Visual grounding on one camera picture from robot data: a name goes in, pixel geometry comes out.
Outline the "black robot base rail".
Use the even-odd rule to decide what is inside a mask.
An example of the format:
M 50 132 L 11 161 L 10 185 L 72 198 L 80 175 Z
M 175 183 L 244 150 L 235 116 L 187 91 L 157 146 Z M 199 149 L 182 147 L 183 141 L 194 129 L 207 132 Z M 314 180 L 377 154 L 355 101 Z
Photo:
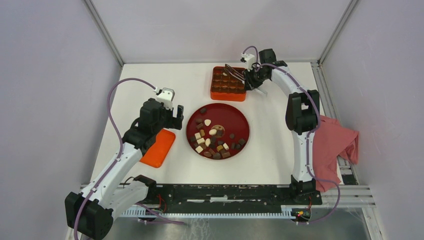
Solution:
M 166 214 L 277 214 L 283 206 L 321 205 L 319 191 L 298 193 L 290 185 L 170 184 L 138 175 L 147 185 L 141 202 L 161 205 Z

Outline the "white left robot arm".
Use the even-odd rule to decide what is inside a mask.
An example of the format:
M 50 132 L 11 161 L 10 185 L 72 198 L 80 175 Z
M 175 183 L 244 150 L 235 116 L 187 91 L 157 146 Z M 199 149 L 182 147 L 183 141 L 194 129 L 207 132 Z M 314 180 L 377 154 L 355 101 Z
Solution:
M 100 174 L 79 193 L 70 192 L 65 198 L 67 225 L 73 229 L 74 239 L 86 236 L 102 240 L 116 218 L 131 206 L 143 201 L 153 203 L 157 198 L 157 182 L 138 175 L 122 191 L 118 186 L 133 166 L 141 160 L 155 142 L 162 129 L 181 130 L 184 107 L 166 108 L 164 101 L 150 98 L 140 108 L 139 117 L 120 135 L 119 149 Z

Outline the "metal tongs with white handle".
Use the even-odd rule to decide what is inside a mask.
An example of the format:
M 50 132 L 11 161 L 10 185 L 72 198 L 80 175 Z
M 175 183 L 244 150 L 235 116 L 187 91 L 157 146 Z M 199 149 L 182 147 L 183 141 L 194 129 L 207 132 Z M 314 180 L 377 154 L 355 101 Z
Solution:
M 246 91 L 254 91 L 254 92 L 262 95 L 263 97 L 268 96 L 267 91 L 261 89 L 260 87 L 254 88 L 248 82 L 246 82 L 244 75 L 242 74 L 243 71 L 244 71 L 243 68 L 238 69 L 238 68 L 234 68 L 234 67 L 230 66 L 229 64 L 225 64 L 223 69 L 227 74 L 230 74 L 232 77 L 234 77 L 238 81 L 240 81 L 244 85 L 244 88 L 245 88 Z

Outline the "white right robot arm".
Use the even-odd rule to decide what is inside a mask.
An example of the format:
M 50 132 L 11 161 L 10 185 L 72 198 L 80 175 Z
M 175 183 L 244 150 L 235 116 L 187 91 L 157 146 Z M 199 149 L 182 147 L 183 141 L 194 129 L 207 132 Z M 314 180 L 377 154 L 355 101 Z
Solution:
M 287 96 L 285 123 L 292 133 L 294 165 L 289 185 L 289 199 L 302 204 L 316 190 L 313 170 L 313 140 L 320 127 L 320 94 L 309 90 L 291 73 L 283 60 L 277 60 L 273 49 L 241 53 L 244 63 L 244 89 L 259 90 L 266 80 L 276 84 Z

